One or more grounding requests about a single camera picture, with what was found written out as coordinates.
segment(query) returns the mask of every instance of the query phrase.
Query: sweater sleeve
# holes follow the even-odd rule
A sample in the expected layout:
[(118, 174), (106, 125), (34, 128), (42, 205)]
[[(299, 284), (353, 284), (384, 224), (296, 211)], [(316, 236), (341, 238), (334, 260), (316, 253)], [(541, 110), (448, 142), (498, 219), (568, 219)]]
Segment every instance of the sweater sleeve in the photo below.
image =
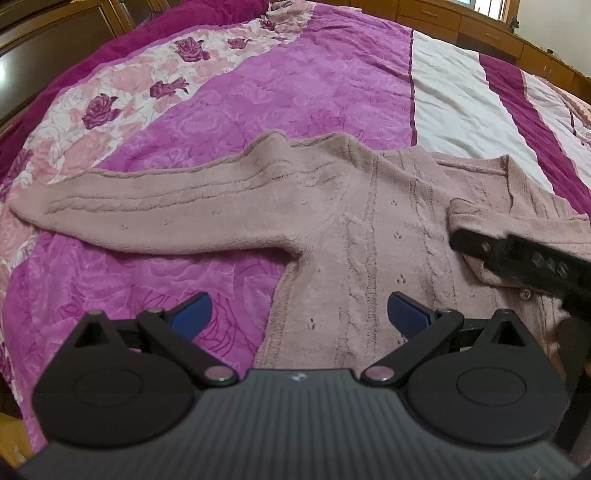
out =
[(347, 169), (338, 152), (263, 135), (198, 168), (90, 170), (33, 185), (10, 203), (33, 225), (100, 247), (196, 254), (279, 247), (299, 254), (335, 211)]

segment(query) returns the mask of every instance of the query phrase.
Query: black plastic mount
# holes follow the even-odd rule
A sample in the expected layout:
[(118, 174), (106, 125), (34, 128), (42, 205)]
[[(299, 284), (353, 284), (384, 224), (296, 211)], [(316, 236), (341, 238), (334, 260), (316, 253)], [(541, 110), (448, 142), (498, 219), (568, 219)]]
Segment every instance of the black plastic mount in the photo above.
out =
[[(395, 324), (395, 306), (432, 325), (366, 369), (362, 383), (398, 389), (426, 428), (454, 442), (497, 448), (552, 436), (568, 406), (566, 389), (512, 311), (465, 319), (395, 292), (388, 308)], [(233, 369), (173, 331), (169, 317), (158, 309), (135, 320), (110, 321), (102, 311), (84, 316), (33, 392), (48, 439), (86, 448), (136, 445), (179, 423), (200, 392), (238, 382)], [(376, 375), (381, 371), (391, 374)]]
[[(49, 440), (95, 448), (141, 443), (178, 423), (199, 390), (238, 382), (234, 370), (176, 334), (163, 315), (110, 321), (93, 311), (82, 318), (33, 391)], [(209, 378), (212, 367), (223, 367), (225, 376)]]

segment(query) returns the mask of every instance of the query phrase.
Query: pink floral bedspread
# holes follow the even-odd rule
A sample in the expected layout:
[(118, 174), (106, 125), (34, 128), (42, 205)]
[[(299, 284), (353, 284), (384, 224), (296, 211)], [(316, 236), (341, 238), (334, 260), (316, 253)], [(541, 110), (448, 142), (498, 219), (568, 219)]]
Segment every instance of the pink floral bedspread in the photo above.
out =
[(294, 138), (341, 131), (375, 149), (419, 143), (467, 157), (510, 153), (543, 187), (591, 212), (589, 150), (570, 111), (516, 67), (355, 9), (199, 1), (67, 72), (0, 139), (0, 372), (35, 450), (44, 439), (31, 392), (85, 311), (130, 318), (206, 291), (213, 320), (194, 342), (243, 375), (287, 257), (123, 255), (39, 232), (7, 208), (33, 182), (94, 166), (197, 166), (239, 152), (267, 129)]

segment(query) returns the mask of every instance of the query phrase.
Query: wooden cabinet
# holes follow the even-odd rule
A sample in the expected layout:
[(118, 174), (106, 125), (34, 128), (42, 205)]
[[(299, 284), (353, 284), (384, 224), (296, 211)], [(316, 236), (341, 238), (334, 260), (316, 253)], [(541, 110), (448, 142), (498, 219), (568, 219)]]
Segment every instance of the wooden cabinet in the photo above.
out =
[(574, 79), (574, 71), (556, 60), (550, 59), (546, 80), (564, 90), (570, 88)]
[(457, 31), (460, 28), (460, 20), (462, 19), (460, 14), (451, 10), (417, 0), (400, 0), (398, 16), (413, 18), (452, 31)]
[(457, 31), (448, 30), (447, 28), (440, 27), (439, 25), (433, 25), (421, 20), (415, 20), (414, 18), (401, 17), (400, 15), (398, 16), (397, 21), (402, 25), (406, 25), (407, 27), (418, 30), (425, 35), (437, 38), (438, 40), (443, 40), (453, 44), (455, 44), (457, 41)]
[(570, 85), (569, 92), (591, 105), (590, 78), (584, 77), (580, 73), (576, 73), (574, 75), (573, 83)]
[(574, 80), (574, 71), (542, 50), (527, 43), (523, 47), (523, 53), (518, 65), (527, 73), (542, 77), (565, 90), (570, 89)]
[[(339, 5), (347, 2), (347, 5), (349, 5), (348, 0), (337, 0), (337, 2)], [(386, 20), (396, 20), (398, 0), (351, 0), (350, 5), (360, 8), (364, 14), (385, 18)]]
[(548, 55), (526, 43), (517, 66), (527, 73), (545, 78), (548, 73), (549, 63), (550, 58)]
[(65, 4), (0, 34), (0, 127), (60, 73), (125, 32), (109, 0)]
[(460, 24), (460, 33), (488, 44), (516, 59), (519, 58), (523, 49), (523, 41), (509, 32), (503, 32), (499, 28), (464, 15)]
[(157, 14), (163, 12), (169, 6), (158, 0), (116, 0), (121, 10), (125, 13), (126, 20), (129, 23), (129, 29), (151, 20)]

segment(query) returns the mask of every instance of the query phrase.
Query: window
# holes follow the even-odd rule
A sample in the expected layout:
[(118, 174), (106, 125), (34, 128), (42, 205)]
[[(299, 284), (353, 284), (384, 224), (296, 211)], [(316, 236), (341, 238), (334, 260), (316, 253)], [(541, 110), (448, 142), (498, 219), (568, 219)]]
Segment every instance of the window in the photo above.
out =
[(508, 0), (452, 0), (495, 20), (503, 20)]
[(503, 0), (476, 0), (474, 10), (487, 17), (500, 20), (503, 17), (504, 3)]

